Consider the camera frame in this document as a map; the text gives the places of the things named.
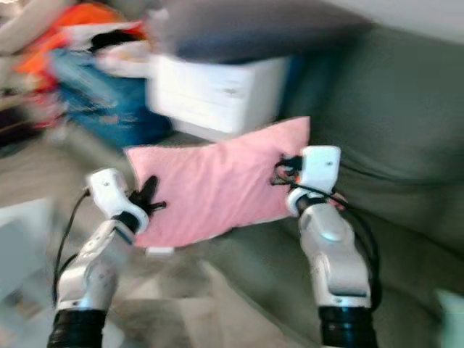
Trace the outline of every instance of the blue bag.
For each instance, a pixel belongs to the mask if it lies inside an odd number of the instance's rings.
[[[53,50],[51,68],[68,117],[107,143],[153,144],[170,134],[169,119],[146,108],[144,79],[114,78],[90,54],[64,49]]]

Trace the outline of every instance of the gray pillow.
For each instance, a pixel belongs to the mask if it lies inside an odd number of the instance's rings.
[[[194,62],[240,62],[322,49],[372,26],[364,17],[318,0],[160,0],[157,4],[161,4],[158,10],[149,11],[148,27],[160,49]]]

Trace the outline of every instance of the orange cloth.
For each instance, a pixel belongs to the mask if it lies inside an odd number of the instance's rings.
[[[50,76],[48,67],[48,51],[66,46],[67,38],[61,33],[61,27],[79,24],[104,24],[123,22],[124,18],[115,10],[102,4],[79,4],[70,7],[65,13],[34,42],[27,52],[26,58],[16,66],[16,71],[23,74],[31,74],[41,80],[40,87],[49,84]]]

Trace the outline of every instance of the pink towel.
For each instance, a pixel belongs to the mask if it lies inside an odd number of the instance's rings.
[[[238,226],[288,215],[287,186],[271,186],[282,154],[298,155],[308,144],[310,118],[277,123],[240,138],[189,148],[144,146],[129,149],[138,186],[159,178],[154,213],[140,247],[181,247]]]

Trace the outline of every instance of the white box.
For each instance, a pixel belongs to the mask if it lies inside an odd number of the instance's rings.
[[[177,130],[216,141],[276,118],[286,67],[286,58],[214,65],[153,55],[147,99]]]

